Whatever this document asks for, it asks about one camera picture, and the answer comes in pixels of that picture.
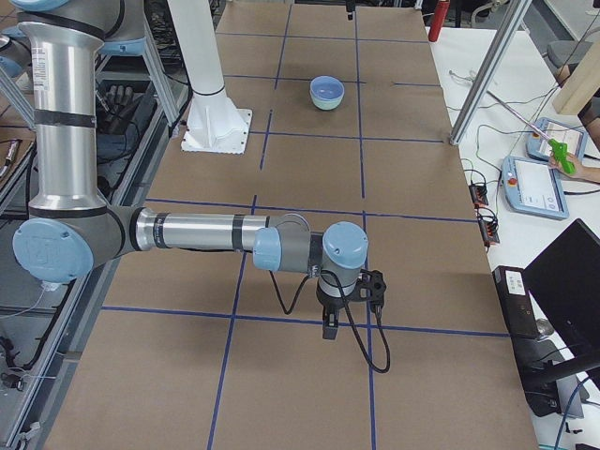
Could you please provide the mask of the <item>person hand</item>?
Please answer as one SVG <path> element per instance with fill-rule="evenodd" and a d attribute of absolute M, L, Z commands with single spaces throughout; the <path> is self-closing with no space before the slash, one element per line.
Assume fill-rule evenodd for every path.
<path fill-rule="evenodd" d="M 570 161 L 575 171 L 571 174 L 567 173 L 559 161 L 554 157 L 549 159 L 549 164 L 552 168 L 557 169 L 560 173 L 565 174 L 567 177 L 576 180 L 587 181 L 595 184 L 600 183 L 600 168 L 599 167 L 588 167 L 584 166 L 576 157 L 571 154 L 567 155 L 567 160 Z"/>

